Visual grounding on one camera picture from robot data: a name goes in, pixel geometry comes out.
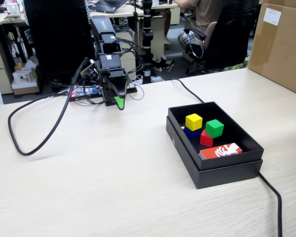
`white paper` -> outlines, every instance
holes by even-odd
[[[277,10],[274,10],[274,9],[271,9],[271,8],[267,8],[266,11],[265,11],[263,21],[277,26],[279,21],[280,21],[281,14],[282,13],[280,11],[277,11]]]

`laptop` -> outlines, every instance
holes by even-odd
[[[122,6],[126,0],[98,0],[94,6],[90,6],[90,10],[113,13]]]

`metal pole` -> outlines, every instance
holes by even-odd
[[[153,33],[151,31],[151,6],[152,0],[143,0],[144,10],[144,32],[143,32],[143,48],[145,50],[144,61],[144,77],[143,84],[151,83],[151,41],[153,39]]]

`black office chair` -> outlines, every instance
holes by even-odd
[[[243,63],[258,9],[259,0],[225,0],[218,21],[207,28],[208,35],[196,29],[184,29],[187,35],[190,31],[199,35],[202,42],[201,47],[187,44],[185,51],[193,59],[193,64],[186,74],[191,76],[200,71]]]
[[[24,7],[43,80],[67,86],[84,57],[95,59],[85,0],[24,0]]]

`toy block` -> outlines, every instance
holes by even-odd
[[[201,150],[199,155],[202,159],[213,159],[217,157],[224,157],[242,153],[242,149],[235,143],[222,145],[219,147],[212,147]]]
[[[211,138],[216,138],[222,135],[223,124],[219,122],[217,119],[209,121],[206,123],[205,132]]]
[[[203,118],[198,116],[197,114],[192,114],[186,116],[185,118],[185,126],[188,127],[189,130],[195,131],[202,127]]]
[[[199,141],[199,144],[207,146],[207,147],[212,147],[213,143],[214,143],[214,140],[205,133],[205,129],[204,129],[201,134],[201,139]]]
[[[195,138],[200,137],[201,129],[191,131],[188,127],[184,127],[184,133],[186,134],[189,140],[194,140]]]

